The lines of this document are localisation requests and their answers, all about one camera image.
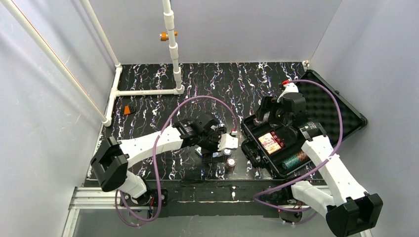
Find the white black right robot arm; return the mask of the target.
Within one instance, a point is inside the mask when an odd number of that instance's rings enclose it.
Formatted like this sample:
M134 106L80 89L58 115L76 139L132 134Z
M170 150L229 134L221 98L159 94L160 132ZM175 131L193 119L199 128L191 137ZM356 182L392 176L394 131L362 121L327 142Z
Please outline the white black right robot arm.
M274 168L289 172L311 160L328 185L325 193L304 178L291 185L294 199L321 214L332 233L347 237L377 224L383 201L360 185L341 161L322 125L309 118L301 93L266 96L257 118L268 115L270 130L257 133L257 143Z

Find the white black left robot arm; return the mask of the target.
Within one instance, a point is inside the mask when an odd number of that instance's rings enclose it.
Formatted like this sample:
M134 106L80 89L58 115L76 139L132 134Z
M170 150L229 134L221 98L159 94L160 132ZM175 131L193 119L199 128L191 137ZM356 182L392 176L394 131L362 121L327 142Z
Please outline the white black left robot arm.
M199 146L204 163L221 153L221 160L227 157L226 151L237 147L237 138L220 126L212 114L202 114L197 118L187 118L162 131L145 136L117 140L106 138L92 157L90 165L103 192L121 191L136 203L146 198L157 199L157 190L151 190L144 178L130 172L129 168L150 158L153 154L177 151L186 147Z

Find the purple 500 poker chip stack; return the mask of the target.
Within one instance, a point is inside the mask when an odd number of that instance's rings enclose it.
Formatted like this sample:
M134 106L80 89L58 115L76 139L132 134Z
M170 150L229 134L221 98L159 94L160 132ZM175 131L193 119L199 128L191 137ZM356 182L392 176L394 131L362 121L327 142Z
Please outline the purple 500 poker chip stack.
M222 153L224 155L224 160L231 158L232 151L230 149L224 149Z

